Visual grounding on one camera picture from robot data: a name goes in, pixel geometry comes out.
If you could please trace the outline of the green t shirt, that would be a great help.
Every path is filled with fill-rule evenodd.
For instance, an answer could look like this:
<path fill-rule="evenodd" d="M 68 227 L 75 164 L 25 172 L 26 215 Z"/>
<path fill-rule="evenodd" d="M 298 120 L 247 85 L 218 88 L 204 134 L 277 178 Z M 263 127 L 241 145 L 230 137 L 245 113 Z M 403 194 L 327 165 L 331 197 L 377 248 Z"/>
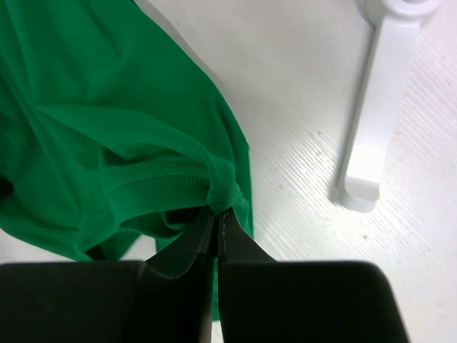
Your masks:
<path fill-rule="evenodd" d="M 248 144 L 133 1 L 1 3 L 1 228 L 76 261 L 162 250 L 201 207 L 252 234 Z"/>

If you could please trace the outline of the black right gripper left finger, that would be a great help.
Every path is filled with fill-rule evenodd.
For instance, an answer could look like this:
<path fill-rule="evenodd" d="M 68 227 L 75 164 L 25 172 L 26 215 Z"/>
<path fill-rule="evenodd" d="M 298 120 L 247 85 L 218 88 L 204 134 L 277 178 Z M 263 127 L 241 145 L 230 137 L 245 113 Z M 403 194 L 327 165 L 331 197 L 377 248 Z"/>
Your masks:
<path fill-rule="evenodd" d="M 1 266 L 3 342 L 209 342 L 214 216 L 141 261 Z"/>

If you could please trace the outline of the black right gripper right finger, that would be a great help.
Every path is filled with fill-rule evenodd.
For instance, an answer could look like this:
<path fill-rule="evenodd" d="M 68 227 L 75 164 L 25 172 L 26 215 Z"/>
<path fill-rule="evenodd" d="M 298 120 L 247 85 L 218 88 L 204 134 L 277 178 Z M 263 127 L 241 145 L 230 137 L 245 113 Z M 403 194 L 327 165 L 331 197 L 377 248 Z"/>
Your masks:
<path fill-rule="evenodd" d="M 279 262 L 241 228 L 218 222 L 225 342 L 407 342 L 385 274 L 360 261 Z"/>

